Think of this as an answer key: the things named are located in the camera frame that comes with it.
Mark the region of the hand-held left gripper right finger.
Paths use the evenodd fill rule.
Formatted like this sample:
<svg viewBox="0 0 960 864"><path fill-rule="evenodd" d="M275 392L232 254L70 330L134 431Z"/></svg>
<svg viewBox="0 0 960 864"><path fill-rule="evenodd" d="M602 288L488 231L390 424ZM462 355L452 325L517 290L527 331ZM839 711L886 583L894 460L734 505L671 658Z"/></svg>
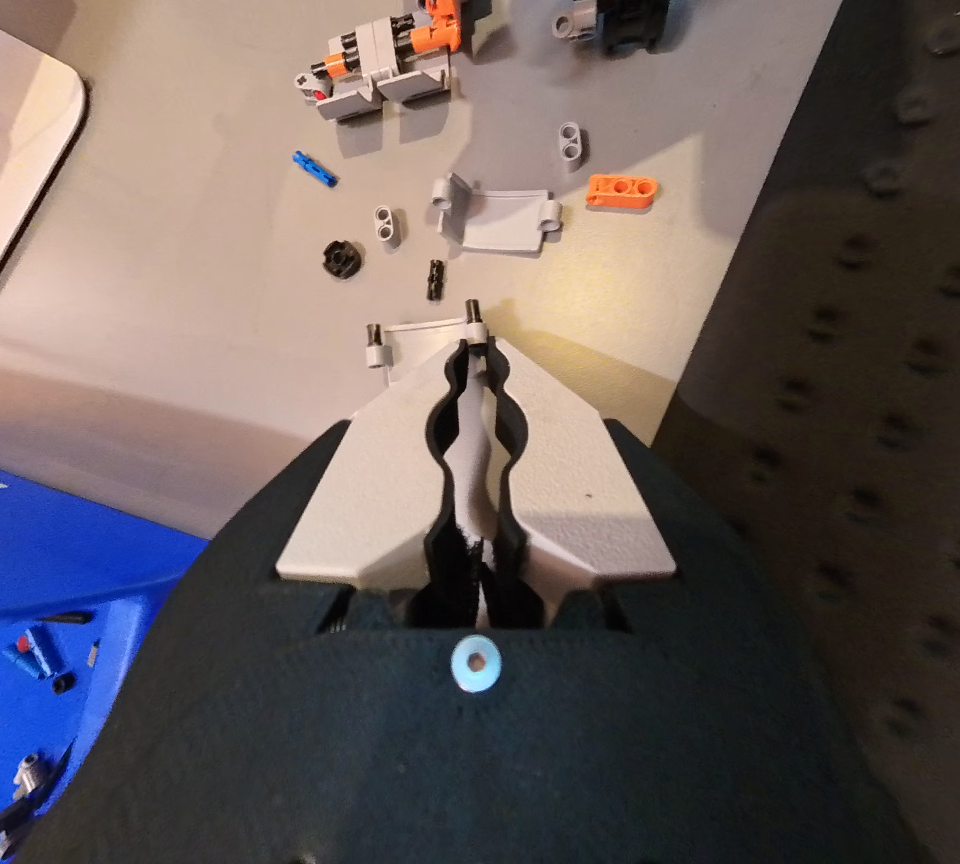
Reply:
<svg viewBox="0 0 960 864"><path fill-rule="evenodd" d="M574 592L667 580L677 562L601 414L505 340L486 346L499 481L493 568L496 628L540 628Z"/></svg>

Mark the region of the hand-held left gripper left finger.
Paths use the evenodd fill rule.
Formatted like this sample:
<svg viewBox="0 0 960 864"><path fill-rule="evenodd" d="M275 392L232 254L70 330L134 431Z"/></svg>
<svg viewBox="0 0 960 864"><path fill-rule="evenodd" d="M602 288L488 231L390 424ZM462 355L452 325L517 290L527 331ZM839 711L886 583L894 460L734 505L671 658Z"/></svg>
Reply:
<svg viewBox="0 0 960 864"><path fill-rule="evenodd" d="M446 461L470 357L450 342L354 414L277 559L283 580L408 590L414 622L473 624L479 571Z"/></svg>

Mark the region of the grey curved panel piece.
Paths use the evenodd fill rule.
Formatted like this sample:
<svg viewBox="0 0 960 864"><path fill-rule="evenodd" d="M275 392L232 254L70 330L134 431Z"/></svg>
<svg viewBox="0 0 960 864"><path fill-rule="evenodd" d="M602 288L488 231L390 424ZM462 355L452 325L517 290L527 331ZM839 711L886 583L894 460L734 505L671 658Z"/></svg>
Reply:
<svg viewBox="0 0 960 864"><path fill-rule="evenodd" d="M438 233L462 249L535 257L562 227L563 205L546 190L488 191L457 174L434 181Z"/></svg>
<svg viewBox="0 0 960 864"><path fill-rule="evenodd" d="M478 299L469 298L462 317L366 327L365 364L382 372L388 386L396 384L449 344L465 342L470 353L486 351L489 331Z"/></svg>

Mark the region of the blue parts bin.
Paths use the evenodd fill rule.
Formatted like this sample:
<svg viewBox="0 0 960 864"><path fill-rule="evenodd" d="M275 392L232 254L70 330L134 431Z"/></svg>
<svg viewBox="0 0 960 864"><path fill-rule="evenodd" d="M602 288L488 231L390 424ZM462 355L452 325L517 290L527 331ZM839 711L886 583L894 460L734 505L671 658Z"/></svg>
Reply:
<svg viewBox="0 0 960 864"><path fill-rule="evenodd" d="M1 650L3 626L45 622L84 637L92 670L83 759L47 812L98 738L163 603L208 542L12 473L2 473L1 487Z"/></svg>

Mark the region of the black dimpled foam pad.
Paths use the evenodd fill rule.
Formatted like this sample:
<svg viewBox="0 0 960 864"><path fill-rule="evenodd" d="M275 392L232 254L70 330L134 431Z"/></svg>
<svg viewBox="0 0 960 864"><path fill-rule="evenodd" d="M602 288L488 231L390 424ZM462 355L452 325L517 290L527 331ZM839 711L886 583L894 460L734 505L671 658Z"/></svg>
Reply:
<svg viewBox="0 0 960 864"><path fill-rule="evenodd" d="M844 0L654 448L958 862L958 0Z"/></svg>

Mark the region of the orange three-hole beam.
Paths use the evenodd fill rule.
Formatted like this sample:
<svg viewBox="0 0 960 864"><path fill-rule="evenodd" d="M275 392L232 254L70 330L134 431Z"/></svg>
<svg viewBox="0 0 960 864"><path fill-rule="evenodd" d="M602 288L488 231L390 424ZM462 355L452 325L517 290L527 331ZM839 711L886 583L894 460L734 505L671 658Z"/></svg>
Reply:
<svg viewBox="0 0 960 864"><path fill-rule="evenodd" d="M593 174L589 178L585 204L590 208L645 210L659 191L652 177L625 174Z"/></svg>

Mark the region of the blue long pin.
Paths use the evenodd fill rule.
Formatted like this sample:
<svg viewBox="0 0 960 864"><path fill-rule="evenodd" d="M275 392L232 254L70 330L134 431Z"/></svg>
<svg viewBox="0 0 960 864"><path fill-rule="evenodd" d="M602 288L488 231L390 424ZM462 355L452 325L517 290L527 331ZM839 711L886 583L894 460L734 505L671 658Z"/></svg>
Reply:
<svg viewBox="0 0 960 864"><path fill-rule="evenodd" d="M318 163L308 154L296 150L292 154L293 162L300 167L306 174L329 189L335 188L339 183L339 178L327 170L322 164Z"/></svg>

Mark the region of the assorted small block parts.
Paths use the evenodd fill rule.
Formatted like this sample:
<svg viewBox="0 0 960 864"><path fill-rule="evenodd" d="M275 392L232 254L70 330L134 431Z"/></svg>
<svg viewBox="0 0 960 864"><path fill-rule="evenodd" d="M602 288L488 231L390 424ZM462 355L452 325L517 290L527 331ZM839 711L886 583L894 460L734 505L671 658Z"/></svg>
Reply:
<svg viewBox="0 0 960 864"><path fill-rule="evenodd" d="M92 670L82 635L45 622L2 627L2 856L82 761Z"/></svg>

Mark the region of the grey orange block assembly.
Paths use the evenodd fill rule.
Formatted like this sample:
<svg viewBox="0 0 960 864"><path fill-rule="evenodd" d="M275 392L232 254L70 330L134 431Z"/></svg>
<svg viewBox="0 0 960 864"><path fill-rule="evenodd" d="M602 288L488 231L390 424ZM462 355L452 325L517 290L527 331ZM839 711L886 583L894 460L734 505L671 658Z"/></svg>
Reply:
<svg viewBox="0 0 960 864"><path fill-rule="evenodd" d="M326 121L345 124L450 90L469 0L412 0L413 10L332 38L295 85Z"/></svg>

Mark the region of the white book stand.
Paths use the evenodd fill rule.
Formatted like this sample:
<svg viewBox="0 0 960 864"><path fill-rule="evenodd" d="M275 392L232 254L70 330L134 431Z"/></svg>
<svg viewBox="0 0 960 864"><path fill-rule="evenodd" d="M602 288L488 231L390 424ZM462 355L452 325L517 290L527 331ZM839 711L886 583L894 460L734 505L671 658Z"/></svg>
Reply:
<svg viewBox="0 0 960 864"><path fill-rule="evenodd" d="M67 64L1 33L1 267L81 133L89 92Z"/></svg>

